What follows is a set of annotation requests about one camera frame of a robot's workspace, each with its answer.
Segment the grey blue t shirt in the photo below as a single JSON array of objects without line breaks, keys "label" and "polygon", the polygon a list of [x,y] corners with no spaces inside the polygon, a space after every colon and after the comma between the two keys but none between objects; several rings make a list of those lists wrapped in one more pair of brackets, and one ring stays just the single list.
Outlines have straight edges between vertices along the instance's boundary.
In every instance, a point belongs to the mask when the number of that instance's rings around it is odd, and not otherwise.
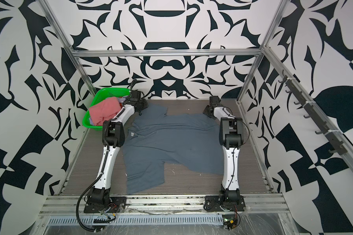
[{"label": "grey blue t shirt", "polygon": [[128,194],[162,185],[165,163],[182,164],[199,173],[224,173],[216,121],[203,114],[168,115],[167,111],[150,105],[128,129],[121,148]]}]

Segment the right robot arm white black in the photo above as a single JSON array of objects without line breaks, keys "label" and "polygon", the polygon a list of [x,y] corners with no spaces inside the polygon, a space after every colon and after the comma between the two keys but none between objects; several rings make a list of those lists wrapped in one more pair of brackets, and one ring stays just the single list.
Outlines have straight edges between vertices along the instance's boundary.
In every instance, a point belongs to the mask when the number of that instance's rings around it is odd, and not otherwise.
[{"label": "right robot arm white black", "polygon": [[224,175],[219,195],[220,207],[234,210],[244,205],[238,182],[238,158],[244,144],[244,122],[240,117],[230,113],[229,108],[221,104],[218,96],[209,98],[209,105],[203,111],[209,118],[220,121],[219,144],[224,153]]}]

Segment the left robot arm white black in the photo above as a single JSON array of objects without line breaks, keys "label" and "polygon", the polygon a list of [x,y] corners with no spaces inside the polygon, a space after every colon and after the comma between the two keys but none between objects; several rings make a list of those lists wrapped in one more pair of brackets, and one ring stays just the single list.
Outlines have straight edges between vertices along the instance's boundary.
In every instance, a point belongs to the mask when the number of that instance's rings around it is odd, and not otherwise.
[{"label": "left robot arm white black", "polygon": [[143,92],[134,90],[121,98],[105,98],[90,108],[92,122],[95,126],[102,127],[104,150],[97,179],[86,192],[88,211],[96,212],[109,208],[114,164],[120,148],[125,143],[124,125],[133,114],[140,114],[147,107]]}]

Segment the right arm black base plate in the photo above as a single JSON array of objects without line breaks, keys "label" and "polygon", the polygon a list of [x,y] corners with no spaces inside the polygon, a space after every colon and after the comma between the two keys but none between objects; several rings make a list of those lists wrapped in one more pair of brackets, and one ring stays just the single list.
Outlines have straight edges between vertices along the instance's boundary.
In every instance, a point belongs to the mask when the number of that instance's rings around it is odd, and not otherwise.
[{"label": "right arm black base plate", "polygon": [[238,200],[231,200],[224,196],[207,195],[203,209],[207,212],[243,212],[245,207],[246,204],[242,196]]}]

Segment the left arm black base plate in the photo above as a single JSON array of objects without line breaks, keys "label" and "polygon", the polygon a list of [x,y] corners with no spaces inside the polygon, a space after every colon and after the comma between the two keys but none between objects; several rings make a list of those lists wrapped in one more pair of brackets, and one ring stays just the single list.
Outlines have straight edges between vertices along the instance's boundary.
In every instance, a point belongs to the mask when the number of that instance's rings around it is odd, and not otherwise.
[{"label": "left arm black base plate", "polygon": [[86,199],[84,213],[99,213],[105,211],[106,213],[116,213],[126,207],[127,197],[115,196],[102,200]]}]

